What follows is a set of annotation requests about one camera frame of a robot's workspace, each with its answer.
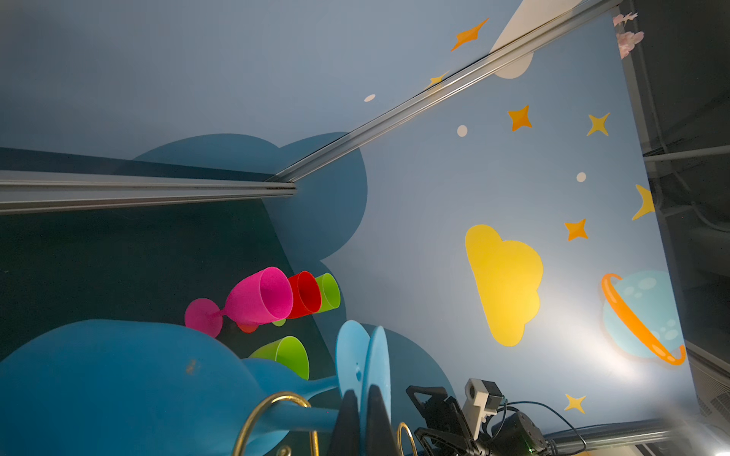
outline red cup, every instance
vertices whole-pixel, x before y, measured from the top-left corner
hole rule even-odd
[[[318,312],[322,307],[322,294],[317,280],[309,272],[300,272],[289,277],[289,285],[294,294],[294,304],[287,320],[304,317]]]

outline white dot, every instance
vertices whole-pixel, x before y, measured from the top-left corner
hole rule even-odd
[[[656,286],[656,279],[653,277],[647,277],[646,279],[643,279],[639,281],[639,288],[642,290],[651,290]]]

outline pink cup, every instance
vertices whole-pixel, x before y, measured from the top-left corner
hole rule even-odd
[[[259,325],[288,317],[293,303],[286,275],[278,268],[266,268],[238,282],[229,293],[223,310],[210,299],[199,298],[191,302],[185,311],[185,326],[218,337],[223,315],[227,315],[239,327],[251,327],[253,332]]]
[[[288,317],[293,303],[289,279],[271,267],[238,282],[223,311],[236,323],[265,325]]]

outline white pipe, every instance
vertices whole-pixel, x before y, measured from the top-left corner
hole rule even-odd
[[[650,155],[644,157],[644,162],[667,161],[667,160],[683,160],[685,158],[707,157],[709,155],[723,155],[730,153],[730,145],[719,147],[708,147],[707,149],[686,150],[684,152],[672,152],[661,155]]]

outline planet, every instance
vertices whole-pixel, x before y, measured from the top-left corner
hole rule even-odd
[[[603,322],[616,345],[637,357],[660,358],[674,366],[684,362],[684,338],[668,273],[641,271],[624,278],[606,274],[602,289]]]

